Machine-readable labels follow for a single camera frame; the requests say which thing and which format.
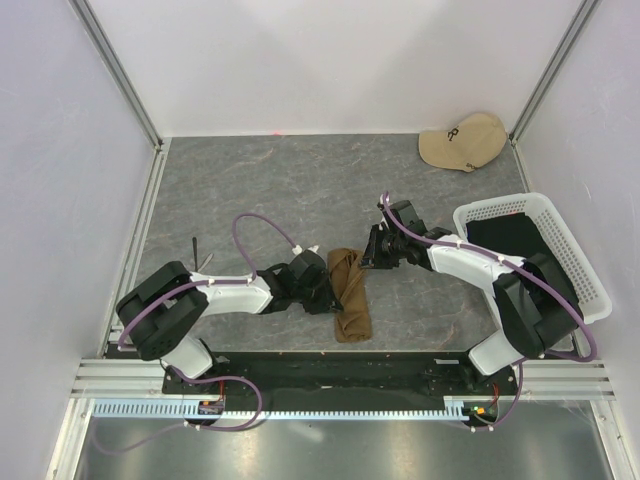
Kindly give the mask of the brown cloth napkin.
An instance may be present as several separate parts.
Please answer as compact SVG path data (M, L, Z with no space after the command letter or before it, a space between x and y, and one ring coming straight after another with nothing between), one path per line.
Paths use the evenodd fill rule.
M366 271L360 263L363 252L338 248L328 253L328 269L333 292L342 305L335 313L335 338L339 343L371 339L372 321L366 296Z

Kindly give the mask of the silver fork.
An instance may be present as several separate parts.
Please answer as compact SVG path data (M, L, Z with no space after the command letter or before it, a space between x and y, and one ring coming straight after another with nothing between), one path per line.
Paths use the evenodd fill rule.
M206 266L211 262L211 260L213 259L213 257L214 257L214 254L213 254L213 253L209 253L209 254L205 257L205 259L204 259L204 261L202 262L202 264L200 265L200 267L201 267L201 268L205 268L205 267L206 267Z

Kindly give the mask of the black spoon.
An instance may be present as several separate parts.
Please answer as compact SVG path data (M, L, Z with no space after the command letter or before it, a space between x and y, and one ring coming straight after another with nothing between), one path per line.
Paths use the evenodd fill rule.
M198 256L198 239L196 236L192 237L192 252L193 252L193 262L194 262L194 271L199 271L199 256Z

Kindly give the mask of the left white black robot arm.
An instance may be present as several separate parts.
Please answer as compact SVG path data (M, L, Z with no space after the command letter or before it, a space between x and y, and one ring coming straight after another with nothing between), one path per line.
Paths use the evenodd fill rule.
M206 316L267 315L299 304L310 315L340 312L327 266L305 251L246 276L210 276L171 261L125 295L116 306L123 325L117 348L135 349L143 361L159 360L184 376L198 393L219 382L214 356L191 330Z

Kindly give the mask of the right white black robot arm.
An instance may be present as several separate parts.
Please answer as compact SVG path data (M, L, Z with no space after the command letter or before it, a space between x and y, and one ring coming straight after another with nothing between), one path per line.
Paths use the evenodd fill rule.
M481 290L497 314L498 330L468 351L458 368L467 392L483 392L494 373L536 359L585 326L573 288L547 255L502 255L473 245L446 229L412 231L382 221L371 227L361 266L389 270L402 260L455 277Z

